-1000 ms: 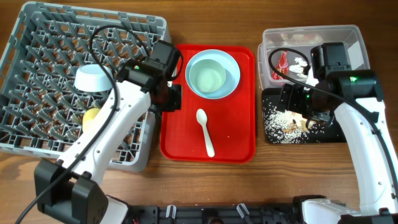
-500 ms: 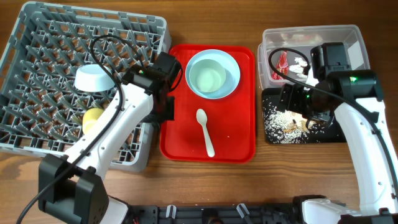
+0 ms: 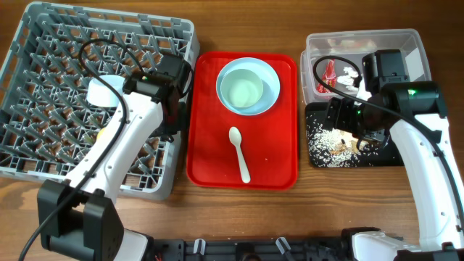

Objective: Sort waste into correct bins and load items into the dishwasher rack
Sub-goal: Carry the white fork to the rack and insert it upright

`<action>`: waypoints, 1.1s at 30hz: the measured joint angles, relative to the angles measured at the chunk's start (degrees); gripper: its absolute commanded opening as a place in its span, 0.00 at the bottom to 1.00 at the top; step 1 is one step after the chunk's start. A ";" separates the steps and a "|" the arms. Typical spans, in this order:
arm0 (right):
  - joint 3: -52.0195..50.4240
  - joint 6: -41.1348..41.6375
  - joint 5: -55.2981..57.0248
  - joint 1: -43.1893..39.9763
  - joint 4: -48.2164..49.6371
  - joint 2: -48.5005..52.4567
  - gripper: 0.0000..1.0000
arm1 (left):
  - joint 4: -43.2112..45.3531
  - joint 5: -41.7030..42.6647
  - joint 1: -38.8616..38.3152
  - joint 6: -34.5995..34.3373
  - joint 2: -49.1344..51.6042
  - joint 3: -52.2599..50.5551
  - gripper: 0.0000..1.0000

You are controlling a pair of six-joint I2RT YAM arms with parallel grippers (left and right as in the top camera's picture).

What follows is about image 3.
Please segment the light green bowl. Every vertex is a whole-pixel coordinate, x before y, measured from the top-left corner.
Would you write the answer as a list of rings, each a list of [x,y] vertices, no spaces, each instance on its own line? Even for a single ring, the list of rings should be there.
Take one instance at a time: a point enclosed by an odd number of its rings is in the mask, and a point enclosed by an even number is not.
[[[255,105],[264,93],[259,75],[248,69],[227,72],[219,84],[219,96],[228,105],[244,109]]]

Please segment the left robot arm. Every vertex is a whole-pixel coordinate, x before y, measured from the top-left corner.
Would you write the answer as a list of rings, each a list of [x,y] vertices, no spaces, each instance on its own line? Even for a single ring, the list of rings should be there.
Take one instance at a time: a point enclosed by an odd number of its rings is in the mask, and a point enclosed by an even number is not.
[[[94,76],[118,99],[104,133],[62,182],[47,180],[38,195],[38,235],[51,252],[77,260],[153,260],[154,239],[124,228],[115,208],[120,186],[155,131],[167,133],[193,77],[183,57],[165,54],[159,67],[127,78]]]

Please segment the rice and food scraps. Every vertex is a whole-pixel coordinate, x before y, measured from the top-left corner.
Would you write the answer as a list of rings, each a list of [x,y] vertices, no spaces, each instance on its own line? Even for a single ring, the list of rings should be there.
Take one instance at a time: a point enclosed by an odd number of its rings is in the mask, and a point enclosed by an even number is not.
[[[366,141],[357,149],[357,138],[342,130],[324,130],[320,123],[306,130],[310,163],[315,167],[360,167],[369,156],[378,156],[380,149]]]

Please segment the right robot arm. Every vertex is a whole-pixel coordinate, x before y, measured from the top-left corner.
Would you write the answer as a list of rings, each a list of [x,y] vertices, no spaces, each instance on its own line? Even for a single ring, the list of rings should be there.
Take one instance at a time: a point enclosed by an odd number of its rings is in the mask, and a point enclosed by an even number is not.
[[[378,230],[344,231],[351,260],[462,260],[463,181],[452,152],[448,111],[433,81],[413,81],[398,50],[362,58],[354,85],[368,100],[339,91],[328,103],[323,127],[373,142],[389,134],[402,158],[418,213],[417,246]]]

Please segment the yellow plastic cup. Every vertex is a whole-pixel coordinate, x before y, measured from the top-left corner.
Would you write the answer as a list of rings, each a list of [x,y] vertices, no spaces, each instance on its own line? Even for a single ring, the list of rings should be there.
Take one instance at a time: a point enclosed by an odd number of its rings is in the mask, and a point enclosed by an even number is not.
[[[102,128],[98,133],[97,133],[97,136],[96,136],[96,141],[98,141],[104,134],[106,128]]]

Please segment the red snack wrapper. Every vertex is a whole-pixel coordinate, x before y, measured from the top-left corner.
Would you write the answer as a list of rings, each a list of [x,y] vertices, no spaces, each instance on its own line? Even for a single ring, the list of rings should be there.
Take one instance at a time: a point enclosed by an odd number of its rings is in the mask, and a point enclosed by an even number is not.
[[[332,88],[336,86],[336,79],[337,79],[334,65],[335,65],[334,59],[328,60],[325,72],[323,73],[323,76],[322,76],[322,81],[326,85]],[[327,89],[324,85],[320,83],[318,84],[316,90],[318,91],[318,93],[323,93],[323,94],[331,92],[329,89]]]

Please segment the small light blue plate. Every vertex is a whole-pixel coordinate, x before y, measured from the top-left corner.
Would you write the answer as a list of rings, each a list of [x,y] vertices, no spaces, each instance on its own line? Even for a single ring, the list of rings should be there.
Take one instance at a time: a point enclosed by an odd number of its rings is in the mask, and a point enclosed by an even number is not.
[[[120,95],[123,94],[124,77],[119,75],[102,75],[101,79],[111,85]],[[86,100],[97,107],[112,108],[119,105],[119,99],[98,79],[92,78],[88,85]]]

